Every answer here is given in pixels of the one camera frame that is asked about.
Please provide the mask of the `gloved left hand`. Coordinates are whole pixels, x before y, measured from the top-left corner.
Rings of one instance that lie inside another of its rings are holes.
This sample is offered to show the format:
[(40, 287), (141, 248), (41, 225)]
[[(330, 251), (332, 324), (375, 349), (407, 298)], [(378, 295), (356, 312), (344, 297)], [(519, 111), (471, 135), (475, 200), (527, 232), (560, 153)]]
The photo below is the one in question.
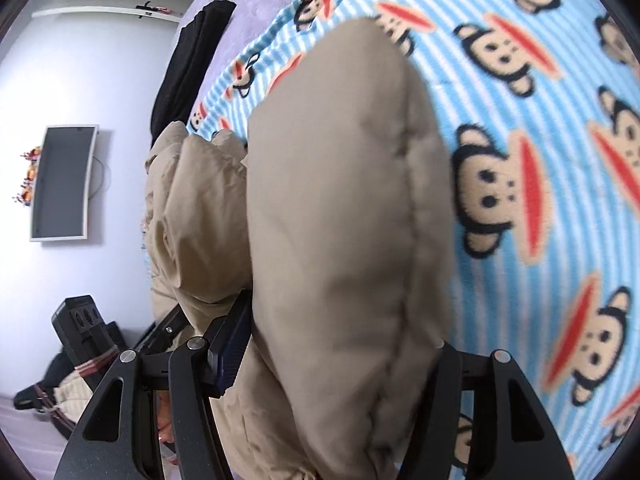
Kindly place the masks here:
[(70, 428), (75, 427), (93, 396), (85, 378), (73, 370), (53, 388), (51, 414)]

